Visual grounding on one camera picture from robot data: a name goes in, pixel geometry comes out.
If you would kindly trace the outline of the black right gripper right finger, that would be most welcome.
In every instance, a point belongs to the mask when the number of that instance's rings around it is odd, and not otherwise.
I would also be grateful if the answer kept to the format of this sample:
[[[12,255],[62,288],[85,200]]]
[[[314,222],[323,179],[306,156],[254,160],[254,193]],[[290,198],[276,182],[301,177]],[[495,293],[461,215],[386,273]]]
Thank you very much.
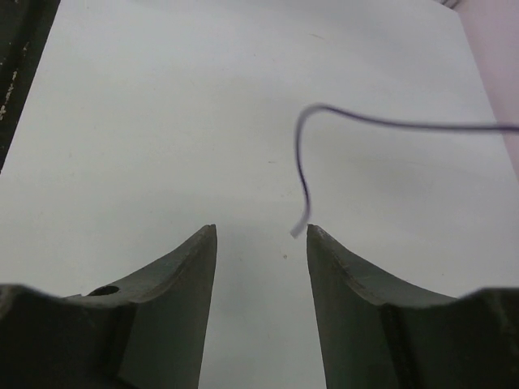
[[[448,297],[401,280],[307,229],[329,388],[515,388],[518,291]]]

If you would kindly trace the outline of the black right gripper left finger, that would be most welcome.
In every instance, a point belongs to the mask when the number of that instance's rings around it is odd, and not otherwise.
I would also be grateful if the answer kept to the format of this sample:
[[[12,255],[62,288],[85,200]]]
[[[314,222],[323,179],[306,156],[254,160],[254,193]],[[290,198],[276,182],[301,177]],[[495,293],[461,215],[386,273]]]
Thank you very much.
[[[2,387],[198,387],[216,259],[206,225],[85,296],[3,284]]]

